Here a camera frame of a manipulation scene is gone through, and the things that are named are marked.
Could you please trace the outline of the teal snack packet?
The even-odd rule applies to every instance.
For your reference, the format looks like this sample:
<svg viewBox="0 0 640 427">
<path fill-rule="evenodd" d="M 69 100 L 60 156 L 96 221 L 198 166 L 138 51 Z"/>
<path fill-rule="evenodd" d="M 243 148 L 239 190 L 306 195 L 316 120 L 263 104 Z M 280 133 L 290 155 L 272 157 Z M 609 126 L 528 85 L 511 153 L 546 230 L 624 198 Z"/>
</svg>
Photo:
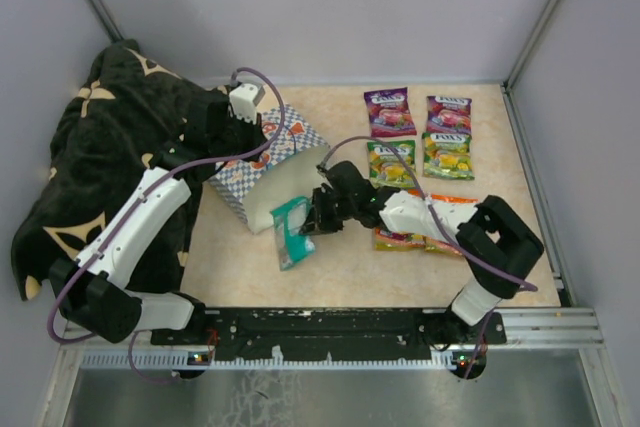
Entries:
<svg viewBox="0 0 640 427">
<path fill-rule="evenodd" d="M 310 211 L 307 197 L 298 196 L 271 211 L 280 271 L 288 271 L 316 251 L 310 236 L 302 232 Z"/>
</svg>

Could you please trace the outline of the blue checkered paper bag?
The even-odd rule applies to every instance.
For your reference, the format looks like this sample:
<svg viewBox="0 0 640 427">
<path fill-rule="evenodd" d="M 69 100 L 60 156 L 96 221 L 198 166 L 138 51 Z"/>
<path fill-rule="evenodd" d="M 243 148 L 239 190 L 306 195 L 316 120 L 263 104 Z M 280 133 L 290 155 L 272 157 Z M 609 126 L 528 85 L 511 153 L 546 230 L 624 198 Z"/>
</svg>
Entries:
<svg viewBox="0 0 640 427">
<path fill-rule="evenodd" d="M 259 159 L 230 162 L 209 183 L 241 222 L 257 234 L 273 225 L 274 209 L 296 197 L 309 197 L 321 184 L 317 165 L 329 150 L 329 144 L 311 124 L 286 105 L 285 126 Z"/>
</svg>

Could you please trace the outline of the orange snack packet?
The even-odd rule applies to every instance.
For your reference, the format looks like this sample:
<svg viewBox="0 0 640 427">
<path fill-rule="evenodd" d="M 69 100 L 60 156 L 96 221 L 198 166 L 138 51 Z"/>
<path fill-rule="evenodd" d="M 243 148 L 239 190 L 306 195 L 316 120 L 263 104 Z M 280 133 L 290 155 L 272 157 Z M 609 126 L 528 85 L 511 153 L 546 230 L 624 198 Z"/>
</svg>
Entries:
<svg viewBox="0 0 640 427">
<path fill-rule="evenodd" d="M 397 233 L 376 228 L 373 231 L 373 246 L 376 251 L 412 251 L 424 249 L 425 239 L 419 234 Z"/>
<path fill-rule="evenodd" d="M 476 205 L 479 203 L 478 199 L 438 194 L 432 194 L 431 201 L 438 218 L 452 237 L 455 237 L 458 225 L 467 222 L 474 215 Z M 435 238 L 424 236 L 426 251 L 460 256 L 436 226 L 433 226 L 432 232 L 436 234 Z"/>
</svg>

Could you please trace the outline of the green Fox's candy packet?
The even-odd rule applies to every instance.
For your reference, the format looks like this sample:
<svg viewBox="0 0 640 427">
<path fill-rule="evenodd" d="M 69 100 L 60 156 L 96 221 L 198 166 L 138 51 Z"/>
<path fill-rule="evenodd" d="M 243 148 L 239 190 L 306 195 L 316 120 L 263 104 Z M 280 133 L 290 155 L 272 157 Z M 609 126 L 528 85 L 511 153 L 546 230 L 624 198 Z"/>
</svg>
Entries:
<svg viewBox="0 0 640 427">
<path fill-rule="evenodd" d="M 403 161 L 415 172 L 414 140 L 388 141 Z M 389 186 L 401 189 L 411 189 L 414 181 L 404 164 L 398 159 L 394 151 L 380 142 L 368 142 L 369 178 L 375 186 Z"/>
</svg>

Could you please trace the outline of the purple snack packet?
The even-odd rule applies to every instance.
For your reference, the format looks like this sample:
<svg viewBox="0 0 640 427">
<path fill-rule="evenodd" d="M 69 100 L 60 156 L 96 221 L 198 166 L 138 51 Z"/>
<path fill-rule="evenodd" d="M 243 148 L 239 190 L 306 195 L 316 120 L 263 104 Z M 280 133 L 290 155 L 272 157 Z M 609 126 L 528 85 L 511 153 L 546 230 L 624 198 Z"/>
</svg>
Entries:
<svg viewBox="0 0 640 427">
<path fill-rule="evenodd" d="M 471 134 L 471 98 L 428 96 L 428 133 Z"/>
<path fill-rule="evenodd" d="M 407 87 L 368 91 L 363 98 L 373 137 L 395 138 L 417 134 L 409 109 Z"/>
</svg>

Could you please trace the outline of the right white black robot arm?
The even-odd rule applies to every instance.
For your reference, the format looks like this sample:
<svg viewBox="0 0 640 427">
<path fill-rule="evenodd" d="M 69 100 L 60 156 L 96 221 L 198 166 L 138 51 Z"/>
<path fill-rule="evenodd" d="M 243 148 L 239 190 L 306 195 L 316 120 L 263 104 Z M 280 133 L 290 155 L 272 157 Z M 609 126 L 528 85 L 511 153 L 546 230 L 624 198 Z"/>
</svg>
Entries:
<svg viewBox="0 0 640 427">
<path fill-rule="evenodd" d="M 464 257 L 471 278 L 446 309 L 454 340 L 470 342 L 501 302 L 537 290 L 528 276 L 544 253 L 543 243 L 503 198 L 456 203 L 376 186 L 349 161 L 319 171 L 325 182 L 313 190 L 303 234 L 336 233 L 355 220 L 368 229 L 442 241 Z"/>
</svg>

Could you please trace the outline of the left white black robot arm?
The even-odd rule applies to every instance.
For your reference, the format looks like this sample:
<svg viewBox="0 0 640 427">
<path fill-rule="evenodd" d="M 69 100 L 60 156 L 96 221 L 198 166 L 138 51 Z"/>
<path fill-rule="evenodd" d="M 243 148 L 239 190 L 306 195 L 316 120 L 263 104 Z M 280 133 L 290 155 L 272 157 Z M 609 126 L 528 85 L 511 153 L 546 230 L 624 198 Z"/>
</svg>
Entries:
<svg viewBox="0 0 640 427">
<path fill-rule="evenodd" d="M 111 343 L 139 331 L 173 331 L 189 344 L 206 336 L 208 320 L 200 301 L 182 293 L 134 292 L 128 285 L 167 221 L 216 168 L 255 161 L 267 149 L 257 110 L 263 95 L 261 87 L 242 84 L 225 100 L 192 108 L 183 138 L 165 143 L 152 156 L 102 232 L 71 259 L 53 263 L 49 279 L 55 303 L 47 320 L 53 340 L 66 341 L 55 331 L 57 316 Z"/>
</svg>

